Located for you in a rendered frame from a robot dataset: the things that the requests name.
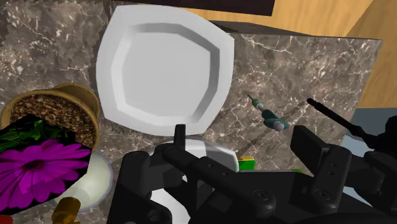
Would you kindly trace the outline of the potted purple flower plant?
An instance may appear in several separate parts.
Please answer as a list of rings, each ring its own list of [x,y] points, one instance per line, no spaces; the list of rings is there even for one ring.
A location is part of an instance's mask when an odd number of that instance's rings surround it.
[[[0,114],[0,214],[52,200],[88,170],[99,142],[99,100],[62,83],[12,98]]]

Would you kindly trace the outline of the large white square plate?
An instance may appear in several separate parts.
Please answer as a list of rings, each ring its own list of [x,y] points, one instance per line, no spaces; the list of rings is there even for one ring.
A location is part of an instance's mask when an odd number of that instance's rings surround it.
[[[106,119],[154,136],[203,134],[225,103],[235,41],[181,8],[119,5],[97,54]]]

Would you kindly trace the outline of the black thin rod tool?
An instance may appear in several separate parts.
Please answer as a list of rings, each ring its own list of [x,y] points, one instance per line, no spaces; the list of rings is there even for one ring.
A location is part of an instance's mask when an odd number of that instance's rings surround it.
[[[342,118],[320,102],[312,98],[308,98],[307,102],[322,114],[345,127],[353,136],[361,138],[369,148],[388,154],[397,153],[397,115],[388,118],[385,124],[385,131],[375,136],[365,132],[361,126],[357,126]]]

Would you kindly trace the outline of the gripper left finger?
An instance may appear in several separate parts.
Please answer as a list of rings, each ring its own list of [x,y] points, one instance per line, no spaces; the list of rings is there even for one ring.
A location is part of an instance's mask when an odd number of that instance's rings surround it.
[[[173,142],[158,145],[152,155],[124,155],[107,224],[176,224],[171,210],[151,199],[160,189],[187,210],[190,219],[184,224],[240,224],[271,217],[276,199],[259,174],[235,172],[191,154],[185,129],[176,125]]]

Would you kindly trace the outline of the teal grey screwdriver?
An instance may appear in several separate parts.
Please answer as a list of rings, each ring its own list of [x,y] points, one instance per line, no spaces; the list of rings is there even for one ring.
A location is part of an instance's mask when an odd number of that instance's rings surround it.
[[[253,105],[253,107],[261,112],[263,124],[266,127],[274,129],[278,132],[285,130],[289,127],[289,124],[285,120],[280,119],[271,110],[265,109],[263,107],[263,104],[258,99],[252,98],[249,94],[247,96],[251,99],[251,104]]]

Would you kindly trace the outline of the gold brown cylinder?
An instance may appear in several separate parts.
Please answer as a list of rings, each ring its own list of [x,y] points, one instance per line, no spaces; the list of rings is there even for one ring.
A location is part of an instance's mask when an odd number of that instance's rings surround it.
[[[64,197],[52,214],[52,224],[81,224],[76,221],[81,202],[74,197]]]

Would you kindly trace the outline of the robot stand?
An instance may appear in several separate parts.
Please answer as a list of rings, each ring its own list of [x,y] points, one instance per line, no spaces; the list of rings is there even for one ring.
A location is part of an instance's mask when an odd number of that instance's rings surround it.
[[[275,0],[120,0],[180,8],[272,16]]]

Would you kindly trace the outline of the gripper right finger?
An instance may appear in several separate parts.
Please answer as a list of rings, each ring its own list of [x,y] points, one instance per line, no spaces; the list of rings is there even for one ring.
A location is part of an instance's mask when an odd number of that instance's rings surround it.
[[[397,159],[379,151],[354,156],[303,125],[294,127],[291,149],[314,175],[307,196],[315,213],[336,213],[344,186],[350,186],[373,208],[397,217]]]

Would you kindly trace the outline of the green box with gold top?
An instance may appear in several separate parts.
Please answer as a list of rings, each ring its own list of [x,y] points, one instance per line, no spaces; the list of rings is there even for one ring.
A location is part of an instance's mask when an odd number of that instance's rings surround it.
[[[255,168],[255,160],[252,156],[241,156],[238,158],[240,171],[252,171]]]

